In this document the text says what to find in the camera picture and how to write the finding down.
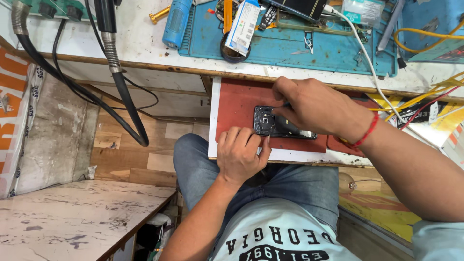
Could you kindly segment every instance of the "wrist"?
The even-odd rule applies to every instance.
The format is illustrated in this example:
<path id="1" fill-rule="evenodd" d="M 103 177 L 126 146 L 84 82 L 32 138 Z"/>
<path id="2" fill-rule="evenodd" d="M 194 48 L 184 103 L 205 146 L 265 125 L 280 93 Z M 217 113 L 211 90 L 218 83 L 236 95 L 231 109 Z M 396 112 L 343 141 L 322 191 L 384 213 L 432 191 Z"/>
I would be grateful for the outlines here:
<path id="1" fill-rule="evenodd" d="M 365 108 L 354 113 L 338 133 L 338 137 L 344 138 L 350 144 L 354 144 L 364 137 L 374 119 L 374 113 Z"/>
<path id="2" fill-rule="evenodd" d="M 242 186 L 242 184 L 239 184 L 235 180 L 232 180 L 227 175 L 225 175 L 223 172 L 219 172 L 218 176 L 216 177 L 215 182 L 218 183 L 218 185 L 223 187 L 224 189 L 232 191 L 234 193 L 237 192 Z"/>

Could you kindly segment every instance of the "wooden desk edge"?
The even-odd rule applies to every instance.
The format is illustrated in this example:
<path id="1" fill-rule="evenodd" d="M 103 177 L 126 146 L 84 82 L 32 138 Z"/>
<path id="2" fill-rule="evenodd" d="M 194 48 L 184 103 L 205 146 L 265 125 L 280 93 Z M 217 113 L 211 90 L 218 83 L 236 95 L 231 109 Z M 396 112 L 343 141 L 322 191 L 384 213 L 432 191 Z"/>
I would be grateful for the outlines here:
<path id="1" fill-rule="evenodd" d="M 216 160 L 216 157 L 208 157 L 210 160 Z M 347 167 L 359 169 L 375 169 L 374 166 L 365 165 L 350 165 L 341 163 L 315 163 L 315 162 L 299 162 L 299 161 L 284 161 L 284 160 L 269 160 L 268 163 L 284 163 L 284 164 L 298 164 L 298 165 L 311 165 L 311 166 L 326 166 L 326 167 Z"/>
<path id="2" fill-rule="evenodd" d="M 25 51 L 14 48 L 1 36 L 0 36 L 0 46 L 5 48 L 8 52 L 11 52 L 16 56 L 19 56 L 28 61 L 32 61 L 29 55 Z M 41 52 L 41 54 L 42 56 L 44 56 L 45 59 L 52 59 L 52 54 L 49 52 Z M 108 64 L 108 61 L 103 58 L 76 56 L 76 55 L 68 55 L 68 54 L 58 54 L 57 58 L 62 61 L 70 61 L 70 62 L 82 62 L 82 63 L 101 64 L 101 65 Z M 222 72 L 222 71 L 160 65 L 160 64 L 129 62 L 129 61 L 121 61 L 121 66 L 129 67 L 129 68 L 136 68 L 136 69 L 148 69 L 148 70 L 167 71 L 167 72 L 181 72 L 181 73 L 207 75 L 207 76 L 219 76 L 219 77 L 225 77 L 225 78 L 234 78 L 234 79 L 258 81 L 258 82 L 271 82 L 272 83 L 277 80 L 276 77 L 250 75 L 250 74 L 235 73 L 235 72 Z M 327 85 L 337 91 L 357 91 L 357 92 L 364 92 L 364 93 L 370 93 L 370 94 L 378 93 L 377 89 L 370 88 L 370 87 L 360 87 L 360 86 L 352 86 L 352 85 L 337 85 L 337 84 L 327 84 Z M 416 97 L 420 94 L 424 94 L 423 92 L 393 91 L 393 90 L 382 90 L 382 92 L 385 95 L 395 95 L 395 96 L 401 96 L 401 97 Z M 434 99 L 436 97 L 438 97 L 438 95 L 431 95 L 428 97 L 428 99 Z M 464 103 L 464 97 L 446 96 L 440 100 L 447 101 L 447 102 Z"/>

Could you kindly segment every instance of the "plastic bag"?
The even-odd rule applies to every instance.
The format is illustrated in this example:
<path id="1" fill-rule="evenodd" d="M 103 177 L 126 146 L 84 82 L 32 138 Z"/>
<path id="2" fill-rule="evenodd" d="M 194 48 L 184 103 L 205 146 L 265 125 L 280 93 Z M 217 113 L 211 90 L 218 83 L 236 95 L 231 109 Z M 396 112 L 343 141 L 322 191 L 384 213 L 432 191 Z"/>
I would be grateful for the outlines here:
<path id="1" fill-rule="evenodd" d="M 343 0 L 342 13 L 354 24 L 379 28 L 383 8 L 383 1 Z"/>

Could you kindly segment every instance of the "white marble surface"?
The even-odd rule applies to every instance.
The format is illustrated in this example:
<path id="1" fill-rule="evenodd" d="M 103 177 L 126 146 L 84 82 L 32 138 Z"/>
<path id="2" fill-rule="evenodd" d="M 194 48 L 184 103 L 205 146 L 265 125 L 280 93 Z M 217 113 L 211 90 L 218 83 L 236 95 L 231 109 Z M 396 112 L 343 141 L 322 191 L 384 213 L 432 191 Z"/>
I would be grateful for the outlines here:
<path id="1" fill-rule="evenodd" d="M 173 193 L 89 180 L 0 200 L 0 260 L 97 260 Z"/>

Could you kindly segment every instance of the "blue heat gun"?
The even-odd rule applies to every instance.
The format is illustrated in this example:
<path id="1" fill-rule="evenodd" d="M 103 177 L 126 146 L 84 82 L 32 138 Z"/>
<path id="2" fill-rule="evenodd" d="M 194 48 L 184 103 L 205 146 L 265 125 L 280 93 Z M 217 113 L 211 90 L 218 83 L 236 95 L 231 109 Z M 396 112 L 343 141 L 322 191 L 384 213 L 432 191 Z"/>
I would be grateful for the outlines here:
<path id="1" fill-rule="evenodd" d="M 173 0 L 168 21 L 164 28 L 163 43 L 170 48 L 179 49 L 184 38 L 190 8 L 193 0 Z"/>

